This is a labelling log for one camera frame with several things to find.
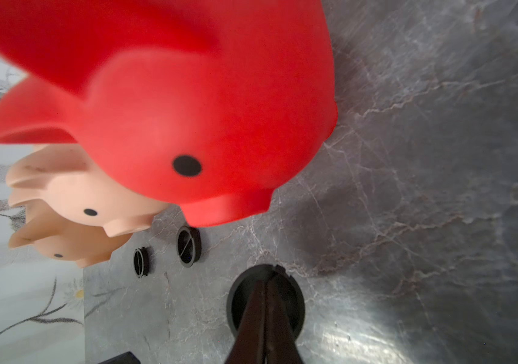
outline black dot eye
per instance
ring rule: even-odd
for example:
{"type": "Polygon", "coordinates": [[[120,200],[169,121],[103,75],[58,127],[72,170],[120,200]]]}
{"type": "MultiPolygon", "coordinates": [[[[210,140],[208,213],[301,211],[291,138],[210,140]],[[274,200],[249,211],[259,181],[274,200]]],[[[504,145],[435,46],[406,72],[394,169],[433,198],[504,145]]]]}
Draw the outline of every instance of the black dot eye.
{"type": "Polygon", "coordinates": [[[202,171],[200,162],[191,156],[179,156],[172,162],[174,170],[184,177],[196,177],[202,171]]]}

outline pink rubber toy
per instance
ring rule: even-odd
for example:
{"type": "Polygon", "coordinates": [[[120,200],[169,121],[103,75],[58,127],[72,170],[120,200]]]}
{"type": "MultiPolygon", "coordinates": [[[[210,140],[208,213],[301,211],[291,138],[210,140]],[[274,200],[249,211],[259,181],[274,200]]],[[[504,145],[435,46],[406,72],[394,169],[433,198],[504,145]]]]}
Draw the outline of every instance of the pink rubber toy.
{"type": "Polygon", "coordinates": [[[110,238],[103,228],[77,224],[57,214],[42,200],[26,204],[26,224],[8,242],[10,248],[34,244],[40,254],[53,259],[74,260],[84,268],[107,261],[132,234],[110,238]]]}
{"type": "Polygon", "coordinates": [[[79,144],[37,146],[6,175],[10,206],[42,199],[67,220],[100,226],[110,237],[145,230],[167,202],[132,192],[103,172],[79,144]]]}

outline red rubber toy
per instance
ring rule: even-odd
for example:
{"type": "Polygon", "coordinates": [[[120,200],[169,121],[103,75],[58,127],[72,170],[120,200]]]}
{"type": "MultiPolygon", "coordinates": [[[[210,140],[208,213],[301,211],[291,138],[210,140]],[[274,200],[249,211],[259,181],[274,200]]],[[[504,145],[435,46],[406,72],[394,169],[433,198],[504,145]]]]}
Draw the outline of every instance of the red rubber toy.
{"type": "Polygon", "coordinates": [[[31,74],[0,143],[79,143],[193,226],[268,210],[336,124],[320,0],[0,0],[0,54],[31,74]]]}

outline black object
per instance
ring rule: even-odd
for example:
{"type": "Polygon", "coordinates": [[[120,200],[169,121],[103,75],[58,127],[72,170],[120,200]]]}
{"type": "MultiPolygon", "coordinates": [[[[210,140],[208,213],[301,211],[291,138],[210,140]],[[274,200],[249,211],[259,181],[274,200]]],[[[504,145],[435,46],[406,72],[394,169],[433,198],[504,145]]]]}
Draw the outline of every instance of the black object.
{"type": "Polygon", "coordinates": [[[134,269],[138,278],[144,277],[149,273],[149,254],[146,248],[138,248],[135,250],[134,269]]]}
{"type": "Polygon", "coordinates": [[[202,171],[200,162],[191,156],[179,156],[172,162],[174,170],[184,177],[196,177],[202,171]]]}
{"type": "Polygon", "coordinates": [[[200,259],[202,242],[200,232],[196,228],[184,225],[178,230],[176,251],[184,267],[191,267],[200,259]]]}
{"type": "Polygon", "coordinates": [[[233,284],[227,302],[229,326],[233,330],[236,325],[237,338],[225,364],[303,364],[294,341],[303,326],[305,303],[283,267],[249,268],[233,284]]]}
{"type": "Polygon", "coordinates": [[[115,358],[100,362],[99,364],[141,364],[141,362],[131,353],[131,351],[128,351],[121,355],[117,355],[115,358]]]}
{"type": "Polygon", "coordinates": [[[299,336],[306,318],[306,304],[299,285],[282,266],[258,265],[247,269],[234,281],[226,300],[226,315],[230,331],[237,336],[242,315],[252,290],[258,281],[274,280],[283,301],[295,339],[299,336]]]}

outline black plastic cap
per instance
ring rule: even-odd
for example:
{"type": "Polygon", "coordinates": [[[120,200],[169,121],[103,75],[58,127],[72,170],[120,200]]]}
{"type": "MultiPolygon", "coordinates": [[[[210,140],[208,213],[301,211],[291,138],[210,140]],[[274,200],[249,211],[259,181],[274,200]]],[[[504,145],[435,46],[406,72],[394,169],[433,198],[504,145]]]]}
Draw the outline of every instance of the black plastic cap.
{"type": "Polygon", "coordinates": [[[149,273],[149,254],[146,248],[138,248],[134,253],[134,269],[138,278],[145,277],[149,273]]]}
{"type": "Polygon", "coordinates": [[[176,240],[176,251],[180,258],[180,263],[184,267],[191,267],[200,259],[202,254],[200,232],[196,228],[184,225],[178,230],[176,240]]]}

